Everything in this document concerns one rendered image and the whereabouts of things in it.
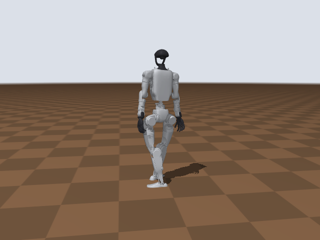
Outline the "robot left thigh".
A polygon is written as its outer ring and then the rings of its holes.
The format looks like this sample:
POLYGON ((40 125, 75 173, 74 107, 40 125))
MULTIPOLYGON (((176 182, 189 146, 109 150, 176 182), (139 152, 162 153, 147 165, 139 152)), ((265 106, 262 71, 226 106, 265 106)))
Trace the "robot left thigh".
MULTIPOLYGON (((148 115, 143 119, 143 128, 146 130, 146 131, 143 130, 144 131, 143 137, 144 137, 146 147, 152 156, 153 156, 154 150, 158 149, 161 151, 160 148, 154 147, 155 131, 153 126, 156 124, 156 119, 157 117, 155 114, 148 115)), ((161 155, 162 155, 162 151, 161 151, 161 155)))

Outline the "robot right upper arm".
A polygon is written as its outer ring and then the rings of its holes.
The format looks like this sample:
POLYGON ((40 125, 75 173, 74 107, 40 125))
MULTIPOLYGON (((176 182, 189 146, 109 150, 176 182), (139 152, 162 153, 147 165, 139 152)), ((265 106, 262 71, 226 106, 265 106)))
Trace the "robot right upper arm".
POLYGON ((172 90, 171 98, 178 99, 179 98, 179 74, 176 72, 173 73, 173 81, 172 81, 172 90))

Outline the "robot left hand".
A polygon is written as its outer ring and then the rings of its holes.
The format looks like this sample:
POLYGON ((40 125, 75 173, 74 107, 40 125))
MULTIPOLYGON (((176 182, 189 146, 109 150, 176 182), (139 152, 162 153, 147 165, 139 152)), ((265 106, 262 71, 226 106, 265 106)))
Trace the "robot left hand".
POLYGON ((139 131, 140 133, 143 133, 143 134, 144 134, 144 133, 146 132, 146 130, 144 129, 144 126, 143 126, 143 124, 144 124, 144 122, 143 122, 144 112, 142 111, 142 112, 141 112, 141 115, 138 116, 137 118, 138 118, 138 122, 137 122, 138 131, 139 131))

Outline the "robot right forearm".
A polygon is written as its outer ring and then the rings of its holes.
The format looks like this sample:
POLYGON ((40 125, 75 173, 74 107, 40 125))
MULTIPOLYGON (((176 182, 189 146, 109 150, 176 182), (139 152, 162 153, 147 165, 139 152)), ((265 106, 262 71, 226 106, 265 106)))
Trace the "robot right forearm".
MULTIPOLYGON (((179 94, 178 94, 179 95, 179 94)), ((180 95, 179 95, 179 98, 178 99, 175 99, 173 100, 173 110, 175 112, 175 116, 176 117, 179 117, 179 112, 181 112, 181 109, 180 109, 180 95)), ((182 114, 182 113, 181 113, 182 114)))

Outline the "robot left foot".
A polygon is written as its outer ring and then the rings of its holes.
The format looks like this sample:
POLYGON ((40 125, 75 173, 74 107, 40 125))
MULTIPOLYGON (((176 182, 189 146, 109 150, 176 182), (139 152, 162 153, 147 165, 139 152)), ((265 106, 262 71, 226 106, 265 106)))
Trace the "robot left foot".
MULTIPOLYGON (((160 183, 161 184, 161 183, 160 183)), ((159 182, 153 183, 153 184, 147 184, 148 188, 159 188, 159 187, 167 187, 167 183, 162 183, 163 185, 160 185, 159 182)))

